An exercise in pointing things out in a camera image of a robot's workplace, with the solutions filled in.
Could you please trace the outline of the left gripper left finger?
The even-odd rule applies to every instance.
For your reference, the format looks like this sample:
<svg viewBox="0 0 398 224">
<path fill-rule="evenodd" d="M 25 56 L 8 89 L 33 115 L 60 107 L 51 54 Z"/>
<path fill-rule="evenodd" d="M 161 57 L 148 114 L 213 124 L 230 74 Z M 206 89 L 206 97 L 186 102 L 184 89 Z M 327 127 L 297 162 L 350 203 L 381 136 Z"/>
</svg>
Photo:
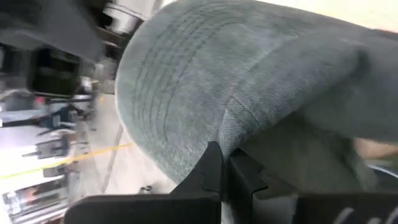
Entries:
<svg viewBox="0 0 398 224">
<path fill-rule="evenodd" d="M 217 142 L 169 194 L 97 195 L 77 201 L 64 224 L 220 224 L 223 155 Z"/>
</svg>

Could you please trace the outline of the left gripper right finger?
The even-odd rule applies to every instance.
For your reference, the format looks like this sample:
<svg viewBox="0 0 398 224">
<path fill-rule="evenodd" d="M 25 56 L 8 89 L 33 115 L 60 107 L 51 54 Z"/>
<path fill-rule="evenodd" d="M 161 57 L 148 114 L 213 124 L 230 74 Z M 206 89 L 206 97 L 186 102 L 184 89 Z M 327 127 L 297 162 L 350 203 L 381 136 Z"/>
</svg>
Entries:
<svg viewBox="0 0 398 224">
<path fill-rule="evenodd" d="M 245 224 L 397 224 L 397 174 L 371 165 L 375 193 L 301 194 L 241 150 L 229 158 L 234 222 Z"/>
</svg>

